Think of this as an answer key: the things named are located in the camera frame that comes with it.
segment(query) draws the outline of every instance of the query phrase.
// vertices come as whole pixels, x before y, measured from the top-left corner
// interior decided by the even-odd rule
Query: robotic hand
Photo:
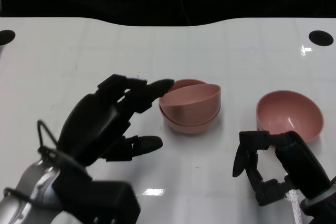
[[[125,138],[129,119],[152,106],[173,85],[112,75],[85,96],[68,116],[59,141],[38,121],[41,160],[23,173],[16,189],[0,202],[1,224],[48,224],[66,211],[83,224],[134,224],[140,207],[125,182],[94,181],[86,166],[99,158],[130,161],[162,147],[156,136]],[[44,127],[55,149],[43,145]]]
[[[240,132],[233,177],[244,170],[260,206],[286,197],[299,189],[306,197],[301,204],[305,215],[313,216],[311,224],[336,223],[336,177],[330,181],[321,164],[296,132],[270,135],[268,131]],[[276,179],[263,182],[257,170],[258,150],[276,147],[275,154],[287,172],[285,182]]]

